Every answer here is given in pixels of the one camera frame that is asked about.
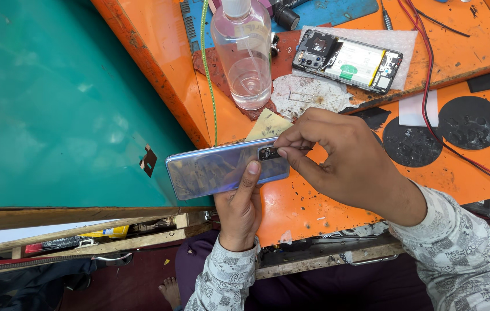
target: purple pants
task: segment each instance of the purple pants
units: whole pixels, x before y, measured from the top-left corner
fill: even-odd
[[[182,306],[195,290],[220,231],[211,230],[184,241],[176,254],[176,277]],[[425,284],[416,273],[414,258],[362,266],[337,265],[286,276],[256,280],[249,288],[245,310],[354,310],[433,311]]]

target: patterned long sleeve shirt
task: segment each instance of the patterned long sleeve shirt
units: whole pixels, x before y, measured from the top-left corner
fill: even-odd
[[[449,195],[418,187],[428,205],[425,219],[413,227],[390,223],[390,231],[417,259],[435,310],[490,311],[489,226]],[[256,243],[252,250],[230,252],[217,239],[185,309],[243,310],[259,250]]]

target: blue mat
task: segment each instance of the blue mat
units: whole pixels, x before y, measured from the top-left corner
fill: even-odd
[[[185,0],[180,3],[191,53],[200,49],[202,6],[202,0]],[[378,10],[379,5],[377,0],[311,0],[293,9],[301,17],[296,28],[297,30],[301,30],[304,25],[317,26],[331,23],[335,26],[375,13]],[[208,9],[206,18],[208,24],[205,25],[205,48],[214,47],[210,35],[211,19],[212,12]],[[279,33],[285,32],[286,30],[276,24],[274,19],[272,19],[272,31]]]

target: red wire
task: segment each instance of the red wire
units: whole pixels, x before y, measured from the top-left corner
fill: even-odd
[[[414,4],[412,3],[411,0],[405,0],[408,4],[408,6],[413,10],[414,12],[414,16],[416,17],[416,20],[414,21],[414,18],[410,15],[410,13],[408,12],[408,10],[404,7],[404,5],[402,4],[402,1],[401,0],[398,0],[399,1],[399,5],[400,7],[402,8],[402,10],[404,11],[404,13],[408,16],[408,18],[410,19],[410,21],[412,22],[412,24],[414,24],[414,27],[420,32],[421,36],[422,36],[422,39],[423,39],[423,43],[425,44],[425,47],[426,47],[426,50],[428,52],[428,58],[429,58],[429,63],[431,64],[433,62],[433,54],[431,53],[431,47],[429,45],[429,38],[428,38],[428,33],[427,31],[425,30],[425,26],[423,24],[423,22],[421,21],[421,17],[418,15],[417,11],[416,11],[416,7],[414,6]],[[428,96],[428,90],[429,90],[429,87],[430,87],[430,84],[431,84],[431,68],[429,68],[428,70],[428,75],[426,77],[426,81],[425,81],[425,89],[423,91],[423,100],[422,100],[422,112],[425,112],[425,105],[427,103],[426,101],[426,98]],[[444,142],[442,142],[436,135],[435,133],[433,132],[433,130],[431,129],[431,125],[428,121],[428,119],[426,118],[426,115],[425,113],[422,113],[422,116],[423,116],[423,120],[426,124],[426,126],[428,127],[429,129],[429,132],[433,135],[433,137],[439,142],[441,143],[444,147],[448,147],[447,145],[445,145]],[[485,166],[475,162],[474,160],[472,159],[469,159],[465,156],[463,156],[465,159],[467,159],[469,162],[473,163],[474,165],[486,170],[487,172],[490,173],[490,169],[486,168]]]

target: plastic spray bottle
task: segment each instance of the plastic spray bottle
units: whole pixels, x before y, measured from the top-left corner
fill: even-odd
[[[222,0],[212,17],[214,46],[233,100],[243,109],[259,109],[270,99],[270,34],[270,14],[257,0]]]

